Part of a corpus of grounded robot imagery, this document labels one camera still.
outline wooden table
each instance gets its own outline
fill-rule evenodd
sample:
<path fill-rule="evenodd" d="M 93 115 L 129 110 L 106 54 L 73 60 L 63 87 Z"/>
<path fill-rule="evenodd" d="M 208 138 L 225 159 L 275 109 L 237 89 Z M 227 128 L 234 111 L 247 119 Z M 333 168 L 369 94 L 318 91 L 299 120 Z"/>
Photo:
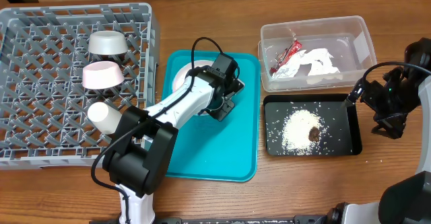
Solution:
<path fill-rule="evenodd" d="M 189 49 L 200 36 L 213 38 L 226 52 L 257 55 L 260 29 L 265 24 L 361 15 L 379 62 L 402 61 L 409 43 L 431 37 L 431 15 L 427 13 L 431 0 L 161 0 L 151 5 L 161 27 L 159 98 L 169 55 Z M 206 42 L 198 48 L 215 50 Z M 381 78 L 388 70 L 379 69 L 370 79 Z M 263 100 L 268 94 L 261 91 Z M 258 169 L 252 180 L 166 178 L 154 194 L 155 211 L 160 217 L 187 219 L 293 217 L 324 214 L 343 201 L 378 201 L 387 187 L 414 175 L 420 157 L 422 113 L 417 109 L 409 115 L 405 133 L 397 140 L 370 134 L 375 125 L 373 114 L 358 104 L 364 150 L 359 156 L 345 157 L 269 156 L 261 115 Z M 98 170 L 97 174 L 108 182 L 106 172 Z M 87 223 L 113 218 L 119 212 L 118 194 L 95 185 L 88 167 L 0 173 L 0 223 Z"/>

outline clear plastic bin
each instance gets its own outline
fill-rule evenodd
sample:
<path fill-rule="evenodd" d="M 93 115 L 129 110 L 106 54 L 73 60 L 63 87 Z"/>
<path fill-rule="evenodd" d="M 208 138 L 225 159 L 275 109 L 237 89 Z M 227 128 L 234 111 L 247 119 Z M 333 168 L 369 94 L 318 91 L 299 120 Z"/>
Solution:
<path fill-rule="evenodd" d="M 277 55 L 296 38 L 301 50 L 326 48 L 339 73 L 313 75 L 300 71 L 294 77 L 273 79 L 269 73 Z M 334 17 L 265 25 L 258 46 L 263 88 L 268 92 L 353 86 L 365 70 L 376 64 L 376 55 L 364 19 Z"/>

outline blue tray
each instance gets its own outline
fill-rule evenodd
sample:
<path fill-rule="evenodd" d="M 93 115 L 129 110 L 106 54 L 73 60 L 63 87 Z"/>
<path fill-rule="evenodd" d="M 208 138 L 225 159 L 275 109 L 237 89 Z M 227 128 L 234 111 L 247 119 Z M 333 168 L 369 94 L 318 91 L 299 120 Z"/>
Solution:
<path fill-rule="evenodd" d="M 218 52 L 195 51 L 195 61 L 212 60 Z M 179 131 L 166 176 L 246 182 L 256 173 L 259 141 L 260 64 L 251 54 L 227 53 L 241 68 L 244 89 L 232 98 L 235 108 L 221 122 L 193 116 Z M 172 93 L 176 73 L 191 62 L 191 51 L 170 55 L 163 98 Z"/>

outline tray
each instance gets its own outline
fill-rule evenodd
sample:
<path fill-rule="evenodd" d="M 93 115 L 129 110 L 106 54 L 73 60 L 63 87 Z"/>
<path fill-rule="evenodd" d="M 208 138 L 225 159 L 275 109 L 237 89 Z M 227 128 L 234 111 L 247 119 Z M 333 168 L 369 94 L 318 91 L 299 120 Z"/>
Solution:
<path fill-rule="evenodd" d="M 195 60 L 212 60 L 218 52 L 195 51 Z M 179 131 L 167 176 L 245 182 L 257 168 L 259 140 L 260 66 L 251 54 L 227 53 L 241 68 L 244 89 L 232 98 L 231 113 L 218 122 L 210 116 L 193 116 Z M 191 61 L 189 50 L 168 59 L 163 98 L 172 93 L 176 73 Z"/>
<path fill-rule="evenodd" d="M 267 96 L 263 100 L 267 152 L 271 155 L 360 154 L 362 142 L 356 106 L 342 108 L 341 104 L 346 98 L 347 94 Z M 320 141 L 302 151 L 287 148 L 286 137 L 289 138 L 289 135 L 283 136 L 289 132 L 284 129 L 285 121 L 299 110 L 308 110 L 319 116 L 321 123 Z"/>
<path fill-rule="evenodd" d="M 127 38 L 119 62 L 125 82 L 92 91 L 82 87 L 82 68 L 100 60 L 87 49 L 90 34 L 101 30 Z M 91 165 L 110 142 L 85 114 L 97 98 L 121 112 L 154 104 L 160 29 L 147 3 L 7 8 L 0 31 L 2 170 Z"/>

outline gray dish rack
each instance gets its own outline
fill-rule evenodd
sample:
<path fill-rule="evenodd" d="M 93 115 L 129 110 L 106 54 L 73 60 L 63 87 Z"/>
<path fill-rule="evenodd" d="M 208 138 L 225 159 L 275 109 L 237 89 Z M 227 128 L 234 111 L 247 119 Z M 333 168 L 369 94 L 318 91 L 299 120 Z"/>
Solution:
<path fill-rule="evenodd" d="M 127 38 L 125 82 L 103 91 L 82 87 L 92 32 Z M 110 142 L 86 116 L 103 101 L 120 111 L 155 103 L 160 28 L 147 3 L 21 7 L 0 11 L 0 170 L 91 165 Z M 140 140 L 136 144 L 144 145 Z"/>

